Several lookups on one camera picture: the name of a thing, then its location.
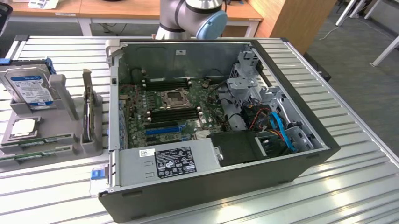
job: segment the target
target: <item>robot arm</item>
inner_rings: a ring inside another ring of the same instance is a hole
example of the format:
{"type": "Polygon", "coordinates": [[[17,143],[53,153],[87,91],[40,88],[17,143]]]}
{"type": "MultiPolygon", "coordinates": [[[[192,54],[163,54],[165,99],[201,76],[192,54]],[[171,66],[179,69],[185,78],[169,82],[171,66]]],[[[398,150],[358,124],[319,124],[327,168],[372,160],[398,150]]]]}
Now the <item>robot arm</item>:
{"type": "Polygon", "coordinates": [[[223,0],[160,0],[156,39],[216,39],[227,24],[223,0]]]}

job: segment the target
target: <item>table leg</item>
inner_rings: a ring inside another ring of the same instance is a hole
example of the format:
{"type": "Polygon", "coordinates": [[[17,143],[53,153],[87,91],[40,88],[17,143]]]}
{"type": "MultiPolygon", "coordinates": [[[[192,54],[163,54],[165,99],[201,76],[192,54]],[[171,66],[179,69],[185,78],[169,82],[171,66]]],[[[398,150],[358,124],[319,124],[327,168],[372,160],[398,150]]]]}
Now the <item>table leg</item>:
{"type": "Polygon", "coordinates": [[[259,21],[251,21],[247,28],[245,37],[255,37],[256,29],[259,26],[259,21]]]}
{"type": "Polygon", "coordinates": [[[342,16],[339,17],[339,19],[338,19],[338,21],[336,21],[336,23],[335,23],[336,26],[340,26],[340,25],[342,25],[343,20],[344,20],[344,18],[347,17],[347,14],[348,14],[351,8],[354,7],[355,3],[356,3],[356,0],[351,0],[348,6],[344,8],[344,11],[343,11],[343,13],[342,13],[342,16]]]}
{"type": "Polygon", "coordinates": [[[366,2],[366,0],[360,0],[359,4],[355,7],[355,10],[352,11],[350,17],[354,18],[358,14],[358,11],[360,10],[360,7],[363,6],[363,3],[366,2]]]}
{"type": "Polygon", "coordinates": [[[387,49],[384,49],[384,51],[380,54],[380,56],[371,63],[374,66],[378,66],[380,64],[382,60],[384,60],[384,58],[388,56],[388,54],[391,53],[391,51],[395,49],[396,46],[399,46],[399,36],[396,37],[396,39],[394,40],[394,42],[390,44],[390,46],[387,47],[387,49]]]}
{"type": "Polygon", "coordinates": [[[77,21],[79,21],[83,36],[93,36],[92,29],[89,27],[89,24],[92,23],[91,18],[77,18],[77,21]]]}
{"type": "Polygon", "coordinates": [[[375,7],[376,7],[376,5],[378,5],[379,3],[380,3],[380,0],[378,0],[378,1],[374,3],[374,6],[371,7],[368,13],[366,14],[364,19],[368,19],[370,15],[371,15],[372,11],[375,10],[375,7]]]}

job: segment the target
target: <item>aluminum slats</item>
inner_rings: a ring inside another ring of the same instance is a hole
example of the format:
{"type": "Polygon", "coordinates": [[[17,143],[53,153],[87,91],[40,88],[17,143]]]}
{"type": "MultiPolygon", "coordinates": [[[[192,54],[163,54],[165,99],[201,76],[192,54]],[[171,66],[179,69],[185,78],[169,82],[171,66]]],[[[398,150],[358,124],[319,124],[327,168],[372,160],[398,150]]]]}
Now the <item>aluminum slats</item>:
{"type": "MultiPolygon", "coordinates": [[[[104,39],[32,36],[20,49],[20,58],[53,57],[57,72],[65,74],[68,90],[75,96],[83,91],[80,69],[95,69],[95,89],[105,97],[103,118],[107,119],[109,71],[104,63],[104,39]]],[[[342,150],[291,183],[131,223],[318,224],[398,221],[399,169],[387,156],[387,149],[380,148],[378,139],[371,138],[359,125],[362,121],[289,46],[277,38],[260,39],[259,42],[342,150]]],[[[267,70],[264,74],[276,85],[267,70]]],[[[9,96],[3,90],[0,133],[4,132],[9,114],[9,96]]],[[[108,139],[107,120],[103,123],[104,147],[108,139]]],[[[107,159],[104,153],[93,158],[1,173],[0,223],[113,223],[99,200],[88,194],[89,171],[107,159]]]]}

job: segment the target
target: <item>warning label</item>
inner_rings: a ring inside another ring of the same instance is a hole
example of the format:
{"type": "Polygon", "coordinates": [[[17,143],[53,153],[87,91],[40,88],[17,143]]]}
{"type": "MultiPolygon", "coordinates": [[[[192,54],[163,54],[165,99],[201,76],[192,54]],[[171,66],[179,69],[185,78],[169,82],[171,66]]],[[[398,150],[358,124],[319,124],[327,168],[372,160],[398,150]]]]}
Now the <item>warning label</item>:
{"type": "Polygon", "coordinates": [[[159,178],[167,178],[196,172],[189,147],[155,152],[156,172],[159,178]]]}
{"type": "Polygon", "coordinates": [[[13,86],[21,94],[27,104],[33,106],[49,105],[53,102],[49,91],[41,85],[41,76],[20,76],[11,78],[13,86]]]}

